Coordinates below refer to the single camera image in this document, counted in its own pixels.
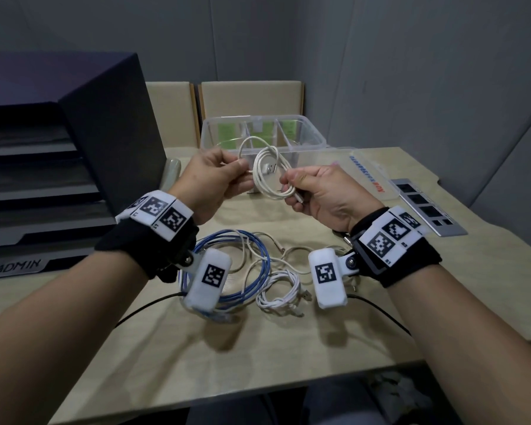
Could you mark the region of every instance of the clear plastic container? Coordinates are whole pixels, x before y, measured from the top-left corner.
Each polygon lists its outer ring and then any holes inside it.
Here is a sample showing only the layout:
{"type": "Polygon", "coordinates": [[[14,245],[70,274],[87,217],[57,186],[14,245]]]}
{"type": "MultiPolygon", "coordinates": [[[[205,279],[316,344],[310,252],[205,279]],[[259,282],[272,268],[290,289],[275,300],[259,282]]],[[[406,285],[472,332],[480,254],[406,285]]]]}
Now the clear plastic container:
{"type": "MultiPolygon", "coordinates": [[[[303,166],[299,163],[299,154],[326,149],[327,141],[305,116],[228,116],[209,118],[203,122],[200,148],[209,149],[217,144],[231,152],[240,150],[247,137],[254,135],[276,146],[291,166],[303,166]]],[[[259,140],[249,140],[242,157],[250,164],[264,147],[259,140]]]]}

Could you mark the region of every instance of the black wrist strap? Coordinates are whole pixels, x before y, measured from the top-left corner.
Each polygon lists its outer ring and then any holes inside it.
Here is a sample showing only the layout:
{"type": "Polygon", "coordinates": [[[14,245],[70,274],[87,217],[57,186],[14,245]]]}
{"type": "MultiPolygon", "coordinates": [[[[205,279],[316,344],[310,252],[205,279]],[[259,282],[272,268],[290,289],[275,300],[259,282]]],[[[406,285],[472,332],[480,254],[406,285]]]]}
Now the black wrist strap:
{"type": "Polygon", "coordinates": [[[177,278],[177,267],[194,249],[199,229],[192,219],[187,221],[171,241],[134,221],[123,219],[106,233],[95,250],[122,250],[130,255],[145,271],[149,279],[158,276],[162,282],[172,283],[177,278]]]}
{"type": "Polygon", "coordinates": [[[391,267],[366,247],[359,240],[361,235],[388,210],[389,207],[384,207],[369,214],[358,222],[350,232],[350,241],[358,258],[357,266],[360,274],[377,280],[384,288],[394,285],[409,274],[426,266],[439,264],[442,261],[439,253],[424,237],[407,249],[405,254],[391,267]]]}

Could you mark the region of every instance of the beige table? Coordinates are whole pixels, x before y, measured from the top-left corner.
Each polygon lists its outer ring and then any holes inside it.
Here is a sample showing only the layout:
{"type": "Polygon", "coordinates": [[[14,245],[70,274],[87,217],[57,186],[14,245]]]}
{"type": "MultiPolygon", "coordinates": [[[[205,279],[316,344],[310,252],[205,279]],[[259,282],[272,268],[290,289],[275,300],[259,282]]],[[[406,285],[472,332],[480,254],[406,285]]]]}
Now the beige table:
{"type": "MultiPolygon", "coordinates": [[[[167,150],[168,156],[192,152],[167,150]]],[[[482,221],[403,150],[365,149],[364,154],[391,178],[411,178],[468,230],[467,236],[427,238],[454,276],[531,340],[531,248],[507,230],[482,221]]],[[[255,194],[226,201],[201,234],[225,227],[266,231],[286,246],[322,248],[337,242],[311,218],[255,194]]],[[[239,258],[233,256],[236,264],[239,258]]],[[[297,252],[291,261],[306,268],[306,252],[297,252]]],[[[0,279],[0,311],[53,276],[0,279]]],[[[310,276],[304,282],[310,283],[310,276]]],[[[177,285],[151,281],[131,310],[175,290],[177,285]]],[[[363,278],[359,293],[397,317],[387,293],[373,280],[363,278]]],[[[53,422],[186,406],[421,359],[408,336],[364,303],[351,300],[344,308],[320,310],[302,301],[300,307],[303,318],[265,314],[253,304],[235,325],[202,320],[186,312],[176,298],[146,309],[112,333],[53,422]]]]}

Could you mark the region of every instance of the metal plate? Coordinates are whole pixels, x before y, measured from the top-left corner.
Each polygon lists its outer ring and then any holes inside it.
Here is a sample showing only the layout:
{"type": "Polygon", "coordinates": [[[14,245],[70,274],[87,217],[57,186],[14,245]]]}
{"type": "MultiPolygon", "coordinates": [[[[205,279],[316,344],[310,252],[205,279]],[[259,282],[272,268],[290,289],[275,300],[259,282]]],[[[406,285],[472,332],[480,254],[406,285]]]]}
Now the metal plate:
{"type": "Polygon", "coordinates": [[[409,179],[391,179],[399,196],[424,220],[439,237],[465,236],[468,232],[437,206],[409,179]]]}

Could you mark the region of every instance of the hand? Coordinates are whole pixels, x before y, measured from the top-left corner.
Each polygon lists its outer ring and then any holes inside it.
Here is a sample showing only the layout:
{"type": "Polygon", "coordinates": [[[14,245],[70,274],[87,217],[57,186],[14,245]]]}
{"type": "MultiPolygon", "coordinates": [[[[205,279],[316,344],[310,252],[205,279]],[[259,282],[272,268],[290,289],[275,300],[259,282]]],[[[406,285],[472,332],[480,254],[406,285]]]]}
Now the hand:
{"type": "Polygon", "coordinates": [[[191,158],[169,193],[193,212],[197,225],[208,221],[222,202],[254,187],[248,161],[219,147],[191,158]]]}
{"type": "Polygon", "coordinates": [[[282,191],[287,190],[288,184],[304,191],[303,204],[295,197],[285,199],[295,212],[312,216],[336,231],[350,232],[362,218],[383,207],[339,165],[292,168],[280,182],[282,191]]]}

